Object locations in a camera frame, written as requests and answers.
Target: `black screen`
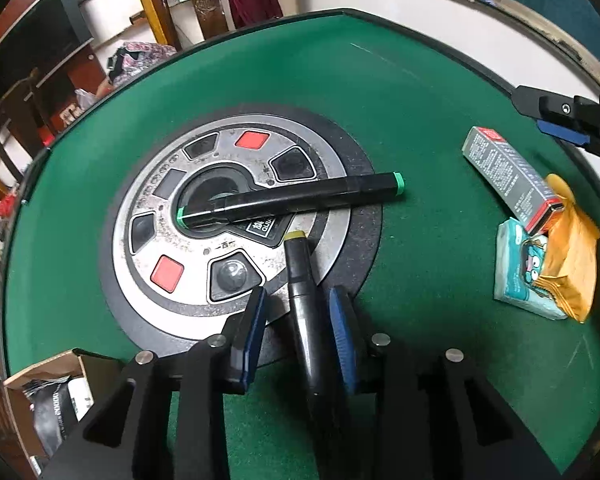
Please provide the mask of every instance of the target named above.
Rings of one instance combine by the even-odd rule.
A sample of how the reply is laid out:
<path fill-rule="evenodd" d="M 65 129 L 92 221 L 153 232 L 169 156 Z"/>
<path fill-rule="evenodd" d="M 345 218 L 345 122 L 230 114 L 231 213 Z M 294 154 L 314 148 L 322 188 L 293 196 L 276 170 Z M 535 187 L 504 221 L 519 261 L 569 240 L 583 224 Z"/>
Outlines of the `black screen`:
<path fill-rule="evenodd" d="M 44 77 L 90 37 L 75 0 L 40 0 L 0 42 L 0 97 L 36 67 Z"/>

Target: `marker with green cap end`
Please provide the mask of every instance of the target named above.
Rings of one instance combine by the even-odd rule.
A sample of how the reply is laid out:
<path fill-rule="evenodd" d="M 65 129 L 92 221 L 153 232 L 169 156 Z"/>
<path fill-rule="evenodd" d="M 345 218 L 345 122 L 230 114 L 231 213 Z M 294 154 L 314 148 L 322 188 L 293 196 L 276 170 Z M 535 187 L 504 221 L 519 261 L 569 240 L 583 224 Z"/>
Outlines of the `marker with green cap end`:
<path fill-rule="evenodd" d="M 178 209 L 176 221 L 185 228 L 241 222 L 303 211 L 375 204 L 395 199 L 404 192 L 400 173 L 376 173 L 326 178 L 277 186 L 247 193 L 192 200 Z"/>

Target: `metal screw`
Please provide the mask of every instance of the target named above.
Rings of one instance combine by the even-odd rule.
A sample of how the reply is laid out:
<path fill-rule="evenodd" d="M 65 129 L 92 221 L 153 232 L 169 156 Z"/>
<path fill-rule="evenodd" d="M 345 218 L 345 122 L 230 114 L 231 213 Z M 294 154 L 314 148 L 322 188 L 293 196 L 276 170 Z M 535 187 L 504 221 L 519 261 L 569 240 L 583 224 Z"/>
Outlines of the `metal screw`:
<path fill-rule="evenodd" d="M 462 359 L 464 359 L 464 354 L 462 353 L 462 350 L 450 348 L 445 352 L 445 357 L 452 363 L 459 363 L 462 361 Z"/>
<path fill-rule="evenodd" d="M 148 350 L 142 350 L 136 354 L 136 363 L 139 365 L 145 365 L 154 360 L 154 353 Z"/>
<path fill-rule="evenodd" d="M 388 346 L 390 342 L 391 338 L 382 332 L 378 332 L 371 336 L 372 345 L 378 348 L 384 348 L 385 346 Z"/>
<path fill-rule="evenodd" d="M 222 334 L 215 334 L 206 340 L 211 348 L 220 348 L 226 343 L 226 338 Z"/>

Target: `black button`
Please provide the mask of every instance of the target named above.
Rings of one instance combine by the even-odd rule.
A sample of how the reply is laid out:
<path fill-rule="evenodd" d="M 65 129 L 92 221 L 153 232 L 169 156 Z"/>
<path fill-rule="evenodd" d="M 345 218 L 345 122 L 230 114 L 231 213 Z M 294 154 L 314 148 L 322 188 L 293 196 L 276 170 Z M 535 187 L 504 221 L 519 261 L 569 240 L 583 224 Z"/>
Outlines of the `black button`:
<path fill-rule="evenodd" d="M 131 252 L 136 254 L 154 236 L 154 213 L 136 216 L 131 221 Z"/>
<path fill-rule="evenodd" d="M 193 160 L 205 153 L 211 152 L 216 146 L 216 140 L 218 140 L 218 134 L 211 134 L 192 142 L 189 146 L 185 146 L 184 152 Z"/>
<path fill-rule="evenodd" d="M 240 296 L 262 283 L 262 277 L 242 253 L 234 253 L 211 264 L 211 301 Z"/>
<path fill-rule="evenodd" d="M 309 158 L 297 146 L 274 158 L 271 165 L 280 182 L 315 177 Z"/>
<path fill-rule="evenodd" d="M 181 181 L 186 174 L 186 171 L 169 170 L 161 183 L 158 184 L 158 187 L 155 188 L 154 195 L 167 200 L 171 193 L 173 193 L 173 190 L 176 189 L 179 181 Z"/>

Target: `box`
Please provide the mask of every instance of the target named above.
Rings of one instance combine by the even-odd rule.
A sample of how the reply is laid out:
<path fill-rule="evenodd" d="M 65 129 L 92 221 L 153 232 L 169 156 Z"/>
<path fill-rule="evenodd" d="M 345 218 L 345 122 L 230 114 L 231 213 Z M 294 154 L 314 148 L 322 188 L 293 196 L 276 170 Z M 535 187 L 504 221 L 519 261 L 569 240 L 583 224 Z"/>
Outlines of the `box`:
<path fill-rule="evenodd" d="M 122 366 L 112 358 L 104 357 L 79 348 L 67 350 L 37 364 L 31 365 L 6 379 L 5 396 L 11 424 L 18 435 L 20 446 L 27 457 L 46 457 L 42 443 L 33 427 L 30 402 L 22 393 L 22 387 L 32 379 L 55 379 L 66 375 L 85 377 L 89 383 L 94 402 L 106 397 L 115 386 Z"/>
<path fill-rule="evenodd" d="M 474 126 L 462 154 L 507 203 L 530 235 L 546 232 L 564 209 L 534 168 L 495 130 Z"/>

